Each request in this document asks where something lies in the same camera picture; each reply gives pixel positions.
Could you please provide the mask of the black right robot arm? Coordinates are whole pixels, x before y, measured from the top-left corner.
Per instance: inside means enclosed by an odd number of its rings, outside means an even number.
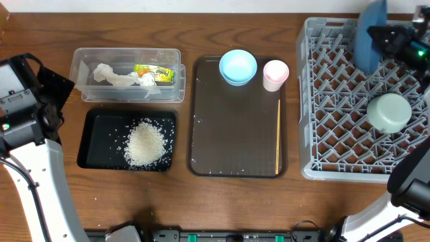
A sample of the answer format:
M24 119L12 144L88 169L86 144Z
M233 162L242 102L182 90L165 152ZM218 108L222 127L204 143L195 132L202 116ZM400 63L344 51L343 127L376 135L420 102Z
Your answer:
M424 30L400 26L370 26L368 34L387 57L405 63L419 74L429 104L429 45L421 42ZM379 241L415 223L429 224L429 139L407 155L391 173L387 192L361 212L347 216L335 225L326 241Z

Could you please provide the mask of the pile of rice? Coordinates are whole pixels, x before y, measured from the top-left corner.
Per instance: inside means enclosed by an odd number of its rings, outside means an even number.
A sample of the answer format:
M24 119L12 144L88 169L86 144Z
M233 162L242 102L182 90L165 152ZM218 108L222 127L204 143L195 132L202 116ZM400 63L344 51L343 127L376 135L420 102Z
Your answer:
M125 168L166 171L173 156L175 122L171 118L133 118L125 133L115 139L115 154Z

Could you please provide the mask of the yellow snack wrapper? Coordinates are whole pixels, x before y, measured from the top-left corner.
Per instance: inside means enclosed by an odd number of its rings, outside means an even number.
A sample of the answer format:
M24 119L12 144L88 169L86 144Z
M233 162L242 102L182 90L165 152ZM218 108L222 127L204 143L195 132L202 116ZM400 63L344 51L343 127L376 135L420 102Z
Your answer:
M134 72L139 77L152 77L155 82L172 83L175 76L173 69L156 65L134 65Z

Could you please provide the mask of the white tissue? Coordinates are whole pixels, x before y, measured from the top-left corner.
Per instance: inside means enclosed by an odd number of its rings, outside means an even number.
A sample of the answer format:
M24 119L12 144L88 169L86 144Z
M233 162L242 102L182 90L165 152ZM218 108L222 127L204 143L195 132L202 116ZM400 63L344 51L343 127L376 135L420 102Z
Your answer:
M107 64L98 64L93 72L93 77L97 82L107 81L116 87L129 87L139 85L141 87L148 87L148 93L145 95L147 98L150 95L161 94L161 90L157 87L155 81L155 66L151 65L137 65L137 70L132 71L127 75L118 75L114 73L111 66Z

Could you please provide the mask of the light blue bowl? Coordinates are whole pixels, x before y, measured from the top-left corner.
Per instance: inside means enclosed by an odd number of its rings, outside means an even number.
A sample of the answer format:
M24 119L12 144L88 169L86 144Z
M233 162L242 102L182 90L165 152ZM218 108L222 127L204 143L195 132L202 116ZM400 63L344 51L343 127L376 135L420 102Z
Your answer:
M257 60L246 50L231 50L221 57L219 71L230 85L243 86L255 76Z

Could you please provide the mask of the pink cup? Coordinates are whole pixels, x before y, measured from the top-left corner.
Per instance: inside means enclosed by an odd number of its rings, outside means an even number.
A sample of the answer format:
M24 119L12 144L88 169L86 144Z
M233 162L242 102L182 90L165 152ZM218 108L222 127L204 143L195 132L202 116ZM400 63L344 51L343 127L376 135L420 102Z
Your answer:
M281 60L271 60L263 68L263 86L267 91L274 92L280 89L289 77L290 69Z

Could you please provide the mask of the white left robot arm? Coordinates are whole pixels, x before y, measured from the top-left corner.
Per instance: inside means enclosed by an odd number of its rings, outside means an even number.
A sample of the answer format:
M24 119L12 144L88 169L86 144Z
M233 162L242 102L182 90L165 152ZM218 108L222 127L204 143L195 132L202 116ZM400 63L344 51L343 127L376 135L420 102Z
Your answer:
M1 164L20 197L33 241L88 241L65 175L58 134L73 82L22 57L1 63Z

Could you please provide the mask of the dark blue plate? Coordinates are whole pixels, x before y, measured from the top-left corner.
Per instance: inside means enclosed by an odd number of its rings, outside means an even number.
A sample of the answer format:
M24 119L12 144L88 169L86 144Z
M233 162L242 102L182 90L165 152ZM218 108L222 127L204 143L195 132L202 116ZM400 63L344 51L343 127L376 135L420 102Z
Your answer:
M359 16L355 31L353 58L356 67L364 75L371 75L377 70L382 56L378 48L374 46L372 37L368 34L368 28L385 26L386 22L386 0L370 1Z

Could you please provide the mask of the light green bowl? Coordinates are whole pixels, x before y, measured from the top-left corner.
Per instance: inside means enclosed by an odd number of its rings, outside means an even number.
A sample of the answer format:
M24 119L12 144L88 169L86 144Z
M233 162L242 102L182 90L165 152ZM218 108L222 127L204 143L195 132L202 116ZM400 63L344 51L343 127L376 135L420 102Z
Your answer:
M400 132L411 119L412 108L401 95L387 93L375 97L367 106L370 124L380 132Z

